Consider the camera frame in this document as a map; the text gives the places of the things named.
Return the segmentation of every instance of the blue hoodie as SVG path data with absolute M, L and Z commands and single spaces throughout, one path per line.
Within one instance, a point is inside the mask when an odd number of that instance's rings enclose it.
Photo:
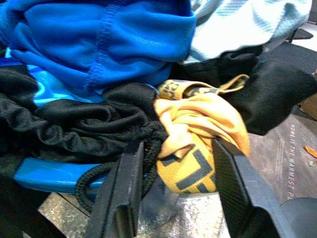
M 190 49 L 196 19 L 189 0 L 8 0 L 0 41 L 11 55 L 68 87 L 166 80 Z

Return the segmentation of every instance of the blue plastic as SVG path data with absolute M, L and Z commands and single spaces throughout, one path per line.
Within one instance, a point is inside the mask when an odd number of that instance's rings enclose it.
M 75 193 L 78 179 L 89 169 L 99 164 L 71 164 L 26 158 L 14 176 L 22 187 L 47 192 Z M 96 180 L 90 186 L 98 189 L 106 177 Z

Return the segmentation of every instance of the orange object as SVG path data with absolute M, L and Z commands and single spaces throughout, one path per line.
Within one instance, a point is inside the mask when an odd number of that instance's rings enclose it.
M 304 148 L 309 154 L 317 158 L 317 152 L 314 149 L 312 149 L 311 147 L 308 147 L 307 145 L 305 145 Z

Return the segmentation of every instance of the clothing pile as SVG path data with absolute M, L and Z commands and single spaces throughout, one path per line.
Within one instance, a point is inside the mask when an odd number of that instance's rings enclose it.
M 317 92 L 311 74 L 258 59 L 310 0 L 0 2 L 0 236 L 64 237 L 13 179 L 26 157 L 111 165 L 144 140 L 143 196 L 157 173 L 213 192 L 214 137 L 248 156 L 248 132 Z

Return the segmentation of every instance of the white fabric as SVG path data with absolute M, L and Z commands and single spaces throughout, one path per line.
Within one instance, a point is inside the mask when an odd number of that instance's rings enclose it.
M 312 0 L 191 0 L 191 6 L 197 27 L 183 63 L 280 40 L 307 21 Z

